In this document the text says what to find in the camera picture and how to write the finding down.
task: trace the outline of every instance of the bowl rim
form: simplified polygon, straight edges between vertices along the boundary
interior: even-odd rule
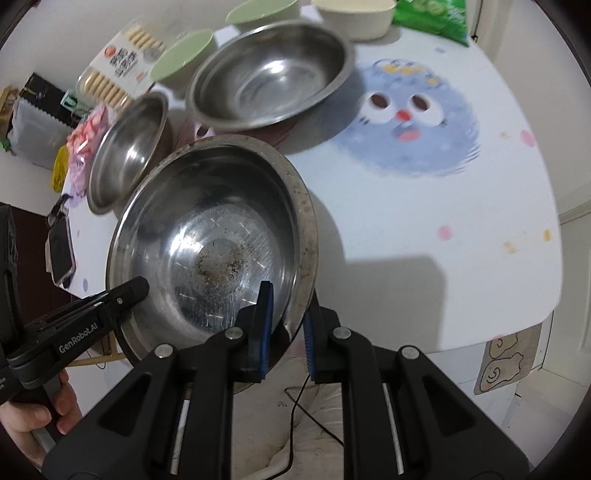
[[[96,159],[100,158],[99,153],[101,153],[101,151],[103,149],[107,149],[107,140],[113,134],[116,127],[123,124],[123,122],[126,120],[126,117],[131,112],[133,112],[134,109],[139,108],[141,106],[141,104],[146,101],[146,99],[158,100],[158,102],[162,106],[162,118],[160,119],[160,126],[158,127],[158,132],[155,135],[156,142],[154,142],[154,146],[152,147],[150,154],[147,156],[148,160],[146,161],[146,163],[144,164],[142,169],[140,169],[140,171],[137,172],[137,174],[134,176],[133,180],[129,182],[127,188],[121,193],[121,196],[118,199],[116,199],[115,201],[113,201],[107,205],[100,205],[96,202],[95,193],[94,193],[94,190],[92,189],[92,181],[98,175],[98,166],[97,165],[99,164],[99,162],[97,162]],[[166,98],[166,95],[161,92],[145,93],[142,96],[136,98],[127,108],[125,108],[123,111],[121,111],[119,113],[119,116],[115,119],[113,124],[109,127],[109,129],[105,133],[105,136],[100,141],[99,148],[96,150],[96,154],[95,154],[95,158],[94,158],[95,161],[93,161],[92,168],[87,173],[87,183],[86,184],[88,185],[88,187],[87,187],[86,199],[88,202],[88,207],[90,208],[90,211],[92,213],[95,213],[96,215],[104,215],[105,213],[110,212],[119,201],[127,198],[129,196],[129,194],[134,191],[134,188],[135,188],[136,184],[138,183],[138,180],[142,177],[146,168],[148,168],[148,165],[150,163],[150,159],[154,155],[154,152],[156,151],[156,148],[158,147],[158,143],[160,141],[160,138],[162,137],[162,134],[164,132],[164,128],[166,127],[167,119],[168,119],[168,99]]]
[[[195,50],[194,52],[192,52],[191,56],[186,58],[184,60],[184,63],[176,68],[175,70],[169,71],[164,75],[154,75],[154,70],[156,69],[156,67],[158,66],[158,64],[163,60],[166,59],[167,56],[172,55],[172,53],[174,52],[175,48],[178,47],[181,43],[184,43],[185,41],[189,41],[192,37],[195,37],[197,35],[203,35],[203,34],[209,34],[207,40],[205,40],[202,42],[201,47],[197,50]],[[172,75],[174,75],[175,73],[179,72],[180,70],[182,70],[183,68],[185,68],[190,62],[192,62],[199,54],[201,54],[203,52],[203,50],[205,50],[209,44],[213,41],[213,37],[214,37],[214,32],[211,28],[200,28],[199,30],[194,30],[190,33],[188,33],[187,35],[185,35],[183,38],[180,38],[176,43],[174,43],[167,51],[165,51],[158,60],[156,60],[156,63],[154,63],[154,66],[152,66],[152,69],[150,70],[150,78],[152,79],[153,82],[161,82],[164,79],[167,79],[169,77],[171,77]]]
[[[390,12],[396,8],[396,2],[393,0],[384,0],[384,6],[378,7],[376,6],[374,9],[368,10],[350,10],[345,7],[339,8],[338,6],[329,7],[327,5],[323,5],[322,0],[311,0],[311,4],[314,5],[319,11],[321,12],[330,12],[334,14],[344,14],[344,15],[367,15],[367,14],[383,14],[386,12]]]
[[[337,39],[339,44],[343,47],[343,51],[345,54],[343,66],[341,67],[341,70],[337,74],[337,76],[326,87],[324,87],[321,91],[317,92],[315,95],[308,98],[305,102],[302,102],[297,108],[294,108],[293,111],[289,113],[284,113],[283,115],[277,116],[266,116],[259,119],[226,120],[222,118],[209,116],[197,107],[194,101],[195,91],[197,89],[197,82],[205,74],[209,66],[215,63],[220,57],[222,57],[224,55],[224,52],[228,48],[242,41],[244,38],[257,35],[264,31],[285,27],[315,28]],[[189,109],[190,115],[193,117],[193,120],[201,122],[203,125],[207,125],[210,128],[217,129],[222,132],[239,132],[244,130],[253,130],[256,128],[268,127],[269,125],[274,125],[283,120],[287,120],[288,118],[292,118],[296,115],[299,115],[300,113],[303,113],[306,110],[313,107],[314,105],[320,103],[322,100],[334,93],[335,90],[345,82],[345,80],[351,75],[351,73],[353,73],[354,68],[355,48],[353,44],[349,40],[347,40],[343,35],[341,35],[332,28],[326,27],[325,25],[319,22],[313,22],[310,20],[284,20],[281,22],[275,22],[269,25],[264,25],[254,30],[250,30],[246,33],[231,38],[229,41],[221,45],[212,55],[210,55],[210,57],[205,62],[203,62],[203,64],[199,67],[197,72],[195,72],[195,75],[193,76],[191,84],[189,85],[189,88],[187,90],[186,104]]]
[[[292,7],[294,4],[299,2],[300,0],[290,0],[288,3],[284,4],[282,7],[270,8],[267,12],[263,13],[262,15],[258,15],[256,17],[249,18],[248,20],[241,20],[241,21],[232,21],[230,18],[236,11],[244,8],[245,6],[255,4],[260,0],[246,0],[242,2],[240,5],[235,6],[232,8],[228,14],[226,15],[226,25],[243,25],[248,22],[254,22],[256,20],[262,20],[263,18],[270,17],[271,15],[278,14],[279,12],[283,12],[283,10],[287,10],[289,7]]]
[[[207,137],[202,140],[191,142],[189,145],[171,153],[159,163],[159,165],[140,182],[139,186],[127,201],[123,213],[117,221],[117,226],[115,227],[109,245],[109,254],[107,256],[107,265],[105,269],[105,287],[109,290],[116,286],[113,283],[114,280],[112,280],[114,269],[117,268],[114,258],[115,251],[118,249],[119,239],[125,222],[129,218],[130,211],[140,195],[142,195],[142,192],[160,174],[160,172],[179,158],[196,150],[212,150],[219,147],[242,148],[256,154],[259,158],[266,161],[285,184],[293,205],[300,244],[291,296],[280,322],[283,324],[284,329],[289,336],[289,341],[287,345],[285,345],[284,339],[274,341],[274,337],[271,336],[272,353],[280,353],[280,355],[272,354],[271,358],[275,358],[278,361],[295,339],[300,324],[303,321],[303,316],[315,294],[314,285],[316,283],[319,264],[319,237],[314,205],[312,204],[312,199],[304,180],[287,157],[262,140],[247,137],[246,135],[215,135],[213,137]],[[129,345],[122,329],[122,324],[132,320],[132,316],[133,309],[125,312],[121,317],[121,321],[116,322],[114,331],[121,349],[131,364],[136,365],[141,359]],[[275,364],[269,365],[269,370],[273,368],[274,365]]]

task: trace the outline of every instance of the smartphone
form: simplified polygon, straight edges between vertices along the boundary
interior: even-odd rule
[[[65,215],[58,218],[49,230],[49,256],[53,283],[60,286],[76,271],[70,222]]]

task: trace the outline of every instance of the green bowl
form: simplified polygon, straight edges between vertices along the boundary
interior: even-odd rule
[[[234,8],[226,23],[241,33],[282,20],[300,17],[300,0],[248,0]]]
[[[154,64],[150,77],[176,95],[184,96],[197,69],[216,50],[213,30],[192,32],[164,52]]]

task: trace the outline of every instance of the metal bowl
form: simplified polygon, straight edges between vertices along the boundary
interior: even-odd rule
[[[125,204],[140,180],[173,150],[162,93],[139,97],[105,134],[88,179],[88,206],[97,215]]]
[[[257,28],[221,46],[195,74],[187,105],[221,131],[266,127],[302,113],[353,71],[355,51],[338,33],[294,20]]]
[[[107,288],[136,275],[150,284],[122,319],[119,343],[132,363],[161,343],[200,344],[233,325],[269,280],[281,355],[310,302],[317,263],[310,196],[283,155],[241,135],[190,144],[144,179],[115,229]]]

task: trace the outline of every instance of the door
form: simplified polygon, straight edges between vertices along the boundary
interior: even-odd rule
[[[562,226],[564,284],[554,311],[544,369],[591,384],[591,214]]]

